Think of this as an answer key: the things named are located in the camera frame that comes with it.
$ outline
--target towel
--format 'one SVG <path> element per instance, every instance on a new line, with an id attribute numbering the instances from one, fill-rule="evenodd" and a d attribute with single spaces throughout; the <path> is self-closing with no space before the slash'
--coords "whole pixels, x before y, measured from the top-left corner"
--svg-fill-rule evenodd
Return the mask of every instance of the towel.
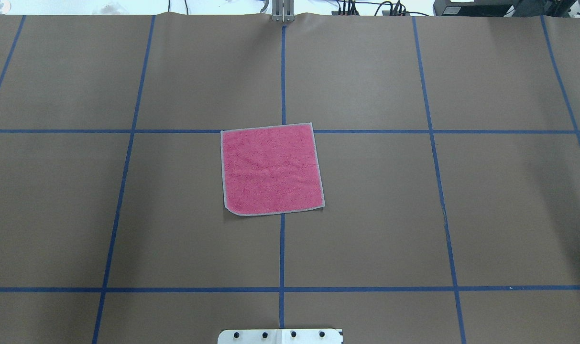
<path id="1" fill-rule="evenodd" d="M 224 206 L 241 216 L 324 207 L 311 123 L 223 130 Z"/>

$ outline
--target white metal bracket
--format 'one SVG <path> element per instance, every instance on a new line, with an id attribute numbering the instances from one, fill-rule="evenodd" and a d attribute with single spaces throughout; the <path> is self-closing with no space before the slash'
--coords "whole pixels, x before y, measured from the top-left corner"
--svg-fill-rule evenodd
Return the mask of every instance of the white metal bracket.
<path id="1" fill-rule="evenodd" d="M 294 0 L 271 0 L 274 22 L 294 22 Z"/>
<path id="2" fill-rule="evenodd" d="M 219 334 L 218 344 L 343 344 L 343 330 L 225 330 Z"/>

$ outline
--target cable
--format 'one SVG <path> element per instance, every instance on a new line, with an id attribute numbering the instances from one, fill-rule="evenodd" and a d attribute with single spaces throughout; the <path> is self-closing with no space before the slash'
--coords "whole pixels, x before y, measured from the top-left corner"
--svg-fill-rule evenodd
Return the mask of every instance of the cable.
<path id="1" fill-rule="evenodd" d="M 368 1 L 353 1 L 356 4 L 369 4 L 369 5 L 379 5 L 379 2 L 368 2 Z"/>
<path id="2" fill-rule="evenodd" d="M 405 15 L 406 11 L 406 6 L 404 6 L 403 4 L 401 4 L 401 0 L 398 0 L 398 2 L 396 3 L 396 5 L 394 6 L 394 11 L 392 11 L 390 13 L 390 15 Z"/>
<path id="3" fill-rule="evenodd" d="M 264 13 L 267 8 L 268 8 L 268 0 L 265 0 L 264 6 L 262 6 L 262 9 L 260 10 L 260 13 Z"/>
<path id="4" fill-rule="evenodd" d="M 358 9 L 356 8 L 356 4 L 361 4 L 362 2 L 355 0 L 343 0 L 343 9 L 340 9 L 340 3 L 338 0 L 336 0 L 336 2 L 339 5 L 339 15 L 360 15 Z"/>
<path id="5" fill-rule="evenodd" d="M 421 13 L 421 12 L 416 12 L 416 11 L 402 11 L 402 12 L 399 12 L 397 15 L 405 15 L 405 14 L 410 14 L 410 13 L 413 13 L 413 14 L 421 14 L 421 15 L 424 15 L 426 17 L 431 17 L 429 14 L 425 14 L 425 13 Z"/>
<path id="6" fill-rule="evenodd" d="M 377 15 L 377 13 L 379 13 L 379 9 L 385 4 L 390 4 L 390 13 L 392 12 L 392 6 L 394 6 L 392 4 L 392 2 L 391 1 L 384 1 L 381 4 L 379 4 L 379 7 L 377 7 L 377 10 L 375 11 L 375 15 Z"/>

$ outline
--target blue tape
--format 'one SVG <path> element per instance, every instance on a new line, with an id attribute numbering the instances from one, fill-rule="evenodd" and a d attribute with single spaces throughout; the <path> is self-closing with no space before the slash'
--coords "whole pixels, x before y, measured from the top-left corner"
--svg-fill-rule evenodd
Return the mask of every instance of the blue tape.
<path id="1" fill-rule="evenodd" d="M 135 133 L 219 134 L 227 129 L 135 129 Z M 131 129 L 0 129 L 0 133 L 131 133 Z M 427 129 L 315 129 L 316 134 L 428 134 Z M 434 134 L 546 134 L 574 135 L 574 130 L 434 129 Z"/>
<path id="2" fill-rule="evenodd" d="M 279 328 L 285 327 L 285 214 L 279 217 Z"/>
<path id="3" fill-rule="evenodd" d="M 430 104 L 428 102 L 428 92 L 426 89 L 426 77 L 424 75 L 424 66 L 421 59 L 421 49 L 419 48 L 419 35 L 417 31 L 417 22 L 415 17 L 411 17 L 413 22 L 413 31 L 415 35 L 415 50 L 417 52 L 417 61 L 419 64 L 419 77 L 421 78 L 421 91 L 423 92 L 424 105 L 426 108 L 426 119 L 428 121 L 428 130 L 430 131 L 430 145 L 432 147 L 432 159 L 434 160 L 434 171 L 437 176 L 438 197 L 440 199 L 441 209 L 443 211 L 443 220 L 445 221 L 445 237 L 447 238 L 447 254 L 449 256 L 449 268 L 451 270 L 451 280 L 453 287 L 458 287 L 458 276 L 456 276 L 456 263 L 453 258 L 453 248 L 451 246 L 451 234 L 449 233 L 449 220 L 447 219 L 447 207 L 445 207 L 445 194 L 443 193 L 443 183 L 441 182 L 440 168 L 438 167 L 438 154 L 436 142 L 434 141 L 434 129 L 432 128 L 432 117 L 430 116 Z M 466 344 L 466 335 L 464 331 L 464 318 L 462 316 L 462 304 L 460 302 L 460 293 L 454 291 L 456 298 L 456 312 L 458 313 L 458 327 L 460 328 L 460 339 L 462 344 Z"/>
<path id="4" fill-rule="evenodd" d="M 145 48 L 145 57 L 143 58 L 143 69 L 141 70 L 141 80 L 139 81 L 139 91 L 137 92 L 137 102 L 135 104 L 135 112 L 132 116 L 131 136 L 128 140 L 128 148 L 126 149 L 126 160 L 124 161 L 124 171 L 122 172 L 122 181 L 120 183 L 120 194 L 118 196 L 118 205 L 115 209 L 115 218 L 113 219 L 113 229 L 111 232 L 111 241 L 109 242 L 109 250 L 107 254 L 107 263 L 105 264 L 105 273 L 102 281 L 102 292 L 100 293 L 99 307 L 97 311 L 97 321 L 95 322 L 95 330 L 92 336 L 92 343 L 96 344 L 98 341 L 98 333 L 100 330 L 100 320 L 102 319 L 102 311 L 105 307 L 106 288 L 109 282 L 109 270 L 111 268 L 111 260 L 113 257 L 113 248 L 115 247 L 115 238 L 118 232 L 118 224 L 120 222 L 120 210 L 122 209 L 122 201 L 124 198 L 124 188 L 126 187 L 126 176 L 128 176 L 128 166 L 131 161 L 132 144 L 134 143 L 135 130 L 137 129 L 137 119 L 139 118 L 139 106 L 141 106 L 141 95 L 143 93 L 143 84 L 145 83 L 145 73 L 147 71 L 147 61 L 150 57 L 150 48 L 152 47 L 152 35 L 154 33 L 154 24 L 156 16 L 152 16 L 150 23 L 150 33 L 147 39 L 147 47 Z"/>
<path id="5" fill-rule="evenodd" d="M 279 292 L 279 287 L 0 287 L 0 292 L 103 292 L 109 293 L 222 293 Z M 568 291 L 580 285 L 476 285 L 441 287 L 284 287 L 285 292 L 452 292 L 452 291 Z"/>
<path id="6" fill-rule="evenodd" d="M 559 74 L 559 70 L 556 63 L 556 57 L 554 56 L 554 50 L 551 47 L 551 41 L 549 39 L 549 33 L 547 32 L 547 24 L 545 24 L 545 17 L 541 15 L 541 25 L 543 26 L 543 33 L 545 35 L 545 41 L 547 42 L 547 49 L 549 51 L 549 57 L 551 58 L 551 64 L 554 67 L 554 72 L 556 72 L 556 78 L 558 80 L 559 89 L 561 90 L 561 95 L 564 98 L 564 102 L 568 109 L 568 115 L 570 115 L 570 120 L 572 122 L 572 127 L 574 128 L 574 133 L 577 135 L 577 141 L 579 142 L 580 148 L 580 131 L 579 127 L 577 126 L 577 121 L 574 118 L 574 113 L 572 112 L 572 107 L 570 106 L 570 100 L 568 100 L 568 94 L 566 93 L 566 88 L 564 87 L 564 83 L 561 80 L 561 75 Z"/>
<path id="7" fill-rule="evenodd" d="M 285 30 L 281 27 L 281 124 L 285 123 Z"/>
<path id="8" fill-rule="evenodd" d="M 0 90 L 1 85 L 3 84 L 3 79 L 5 79 L 5 74 L 7 73 L 7 68 L 10 66 L 11 57 L 14 55 L 14 50 L 16 50 L 16 45 L 18 44 L 18 39 L 20 38 L 20 33 L 22 32 L 22 28 L 24 27 L 24 21 L 26 20 L 26 16 L 22 16 L 22 20 L 20 21 L 20 25 L 18 26 L 18 31 L 16 31 L 16 36 L 14 37 L 14 41 L 11 44 L 10 53 L 7 54 L 7 59 L 5 60 L 5 65 L 3 66 L 3 70 L 1 71 L 0 76 Z"/>

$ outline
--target grid line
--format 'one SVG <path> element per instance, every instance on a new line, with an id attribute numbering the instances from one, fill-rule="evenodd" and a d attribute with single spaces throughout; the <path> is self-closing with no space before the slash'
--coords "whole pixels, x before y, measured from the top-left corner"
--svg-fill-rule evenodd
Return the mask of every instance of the grid line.
<path id="1" fill-rule="evenodd" d="M 95 292 L 109 293 L 246 293 L 279 292 L 279 287 L 0 287 L 0 292 Z M 418 287 L 284 287 L 284 292 L 452 292 L 452 291 L 578 291 L 580 285 L 466 285 Z"/>
<path id="2" fill-rule="evenodd" d="M 5 60 L 5 65 L 3 66 L 3 70 L 1 71 L 0 76 L 0 91 L 1 85 L 3 84 L 3 80 L 5 79 L 5 74 L 7 73 L 7 68 L 10 67 L 11 57 L 14 55 L 14 50 L 16 50 L 16 45 L 18 44 L 18 39 L 20 38 L 20 33 L 22 32 L 22 28 L 24 26 L 24 22 L 26 21 L 26 16 L 23 15 L 20 21 L 20 25 L 16 31 L 16 36 L 14 37 L 14 41 L 11 44 L 10 52 L 7 54 L 7 59 Z"/>
<path id="3" fill-rule="evenodd" d="M 281 26 L 281 124 L 285 121 L 285 31 Z M 285 328 L 285 214 L 279 214 L 279 328 Z"/>
<path id="4" fill-rule="evenodd" d="M 229 129 L 135 129 L 137 134 L 196 133 L 219 134 Z M 0 133 L 132 133 L 132 129 L 0 129 Z M 314 129 L 316 134 L 430 134 L 428 129 Z M 576 135 L 580 130 L 497 130 L 497 129 L 433 129 L 434 134 L 478 135 Z"/>
<path id="5" fill-rule="evenodd" d="M 553 65 L 554 72 L 556 72 L 556 78 L 558 80 L 559 89 L 561 90 L 561 95 L 564 98 L 564 103 L 568 109 L 568 115 L 570 116 L 570 120 L 572 122 L 572 128 L 574 128 L 574 133 L 577 136 L 577 141 L 579 142 L 580 148 L 580 131 L 579 126 L 577 125 L 577 121 L 574 118 L 574 113 L 572 112 L 572 106 L 570 105 L 570 100 L 568 100 L 568 94 L 566 93 L 566 88 L 564 87 L 564 83 L 561 80 L 561 75 L 559 74 L 559 70 L 556 63 L 556 57 L 554 56 L 554 50 L 551 46 L 551 41 L 549 40 L 549 33 L 547 31 L 547 24 L 545 23 L 545 17 L 541 15 L 541 26 L 543 26 L 543 33 L 545 35 L 545 41 L 547 42 L 547 50 L 549 51 L 549 57 L 551 58 L 551 64 Z"/>
<path id="6" fill-rule="evenodd" d="M 430 116 L 430 103 L 428 102 L 428 91 L 426 88 L 426 76 L 424 75 L 424 66 L 421 59 L 421 49 L 419 48 L 419 33 L 417 31 L 417 22 L 415 17 L 411 17 L 413 22 L 413 31 L 415 35 L 415 50 L 417 52 L 417 61 L 419 65 L 419 78 L 421 79 L 421 91 L 424 96 L 424 105 L 426 109 L 426 119 L 428 121 L 428 130 L 430 134 L 430 146 L 432 148 L 432 159 L 434 161 L 434 172 L 437 176 L 438 197 L 440 199 L 441 209 L 443 211 L 443 220 L 445 225 L 445 238 L 447 240 L 447 255 L 449 257 L 449 269 L 451 270 L 451 281 L 454 287 L 454 297 L 456 299 L 456 313 L 458 314 L 458 327 L 460 330 L 460 340 L 466 344 L 466 335 L 464 332 L 464 318 L 462 317 L 462 303 L 460 302 L 460 292 L 458 292 L 458 276 L 456 275 L 456 263 L 453 258 L 453 248 L 451 245 L 451 233 L 449 232 L 449 220 L 447 219 L 447 207 L 445 207 L 445 194 L 443 193 L 443 183 L 441 182 L 440 168 L 438 167 L 437 146 L 434 141 L 434 128 L 432 127 L 432 117 Z"/>
<path id="7" fill-rule="evenodd" d="M 152 46 L 152 35 L 154 33 L 154 24 L 156 23 L 156 16 L 152 16 L 150 23 L 150 33 L 147 39 L 147 46 L 145 48 L 145 57 L 143 58 L 143 69 L 141 70 L 141 80 L 139 81 L 139 91 L 137 92 L 137 101 L 135 104 L 135 112 L 132 116 L 131 135 L 128 139 L 128 148 L 126 149 L 126 160 L 124 161 L 124 170 L 122 172 L 122 181 L 120 183 L 120 193 L 118 196 L 118 205 L 115 209 L 115 218 L 113 220 L 113 229 L 111 232 L 111 240 L 109 242 L 109 251 L 107 256 L 107 263 L 105 264 L 105 272 L 102 280 L 102 290 L 100 292 L 99 307 L 97 311 L 97 320 L 95 322 L 95 330 L 92 335 L 92 343 L 96 344 L 98 341 L 98 333 L 100 330 L 100 320 L 102 319 L 102 311 L 105 307 L 106 289 L 109 282 L 109 272 L 111 269 L 111 260 L 113 258 L 113 248 L 115 247 L 115 238 L 118 232 L 118 224 L 120 222 L 120 211 L 122 208 L 122 201 L 124 198 L 124 188 L 126 187 L 126 176 L 128 175 L 128 166 L 131 161 L 132 144 L 134 143 L 135 129 L 137 129 L 137 120 L 139 118 L 139 107 L 141 106 L 141 95 L 143 94 L 143 84 L 145 83 L 145 73 L 147 71 L 147 61 L 150 57 L 150 48 Z"/>

